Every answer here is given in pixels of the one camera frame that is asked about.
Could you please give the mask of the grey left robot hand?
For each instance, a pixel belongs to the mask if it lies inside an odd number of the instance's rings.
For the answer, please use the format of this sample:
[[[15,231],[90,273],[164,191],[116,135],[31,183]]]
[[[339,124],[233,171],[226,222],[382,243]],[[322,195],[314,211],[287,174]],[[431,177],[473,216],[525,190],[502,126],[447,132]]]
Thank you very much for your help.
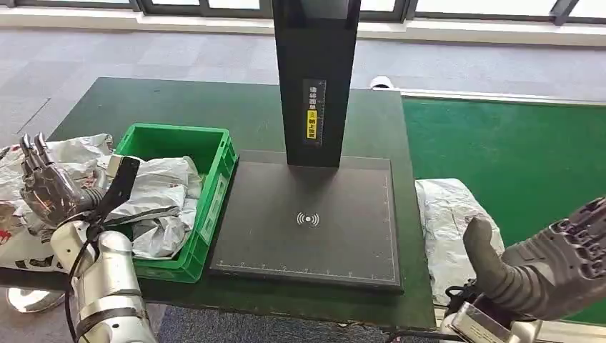
[[[45,224],[58,227],[72,217],[94,210],[106,194],[104,171],[93,172],[96,184],[81,188],[52,158],[42,133],[19,140],[24,153],[21,162],[21,198]]]

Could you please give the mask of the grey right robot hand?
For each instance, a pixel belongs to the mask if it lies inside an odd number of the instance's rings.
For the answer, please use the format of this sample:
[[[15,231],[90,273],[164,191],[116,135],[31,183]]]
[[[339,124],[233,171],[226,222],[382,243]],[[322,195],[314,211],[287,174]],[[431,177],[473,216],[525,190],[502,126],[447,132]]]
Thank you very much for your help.
[[[492,227],[472,217],[463,243],[480,294],[522,317],[556,320],[605,298],[605,198],[498,254]]]

